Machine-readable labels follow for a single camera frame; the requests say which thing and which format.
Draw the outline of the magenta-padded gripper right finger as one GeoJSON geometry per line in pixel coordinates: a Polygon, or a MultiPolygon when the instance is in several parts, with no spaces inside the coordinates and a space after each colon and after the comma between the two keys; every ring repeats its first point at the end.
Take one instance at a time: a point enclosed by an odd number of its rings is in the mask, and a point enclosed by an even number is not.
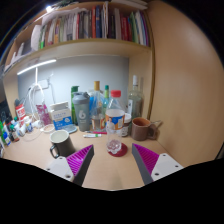
{"type": "Polygon", "coordinates": [[[145,185],[183,169],[167,153],[157,154],[138,144],[132,144],[132,154],[145,185]]]}

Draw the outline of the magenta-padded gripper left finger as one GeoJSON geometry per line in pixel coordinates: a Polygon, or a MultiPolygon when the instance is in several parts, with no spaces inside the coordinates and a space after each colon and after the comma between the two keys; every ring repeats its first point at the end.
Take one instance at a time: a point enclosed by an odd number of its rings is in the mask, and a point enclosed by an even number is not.
{"type": "Polygon", "coordinates": [[[46,171],[81,186],[94,156],[94,146],[89,145],[68,157],[59,156],[46,171]]]}

